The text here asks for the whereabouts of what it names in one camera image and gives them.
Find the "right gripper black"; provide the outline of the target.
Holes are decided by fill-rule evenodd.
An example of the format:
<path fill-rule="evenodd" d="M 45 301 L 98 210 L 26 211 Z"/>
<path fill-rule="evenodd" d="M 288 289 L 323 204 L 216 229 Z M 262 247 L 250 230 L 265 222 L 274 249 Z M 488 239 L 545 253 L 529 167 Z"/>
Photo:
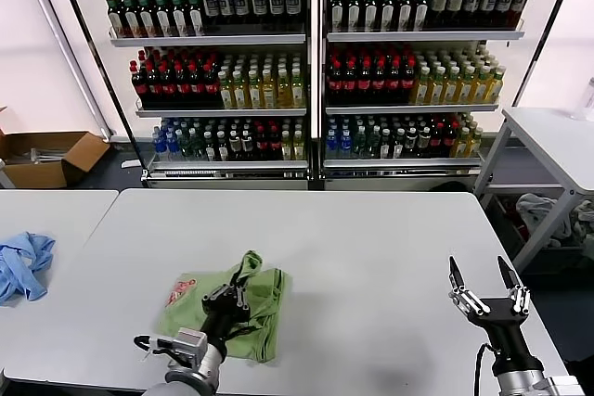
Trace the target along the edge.
<path fill-rule="evenodd" d="M 495 350 L 492 365 L 495 377 L 528 370 L 542 372 L 543 364 L 529 351 L 521 330 L 529 314 L 530 290 L 503 257 L 497 257 L 497 264 L 512 303 L 508 299 L 493 298 L 487 299 L 485 304 L 465 286 L 453 256 L 449 257 L 448 278 L 452 289 L 448 296 L 470 323 L 486 332 Z"/>

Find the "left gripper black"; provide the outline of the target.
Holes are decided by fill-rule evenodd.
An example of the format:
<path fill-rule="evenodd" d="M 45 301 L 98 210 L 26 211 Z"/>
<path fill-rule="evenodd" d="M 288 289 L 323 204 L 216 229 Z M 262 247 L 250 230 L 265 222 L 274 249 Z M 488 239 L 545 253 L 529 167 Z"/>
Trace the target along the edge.
<path fill-rule="evenodd" d="M 240 278 L 237 270 L 229 284 L 223 284 L 202 299 L 206 319 L 200 330 L 209 337 L 228 337 L 235 326 L 250 319 L 246 297 L 247 277 Z"/>

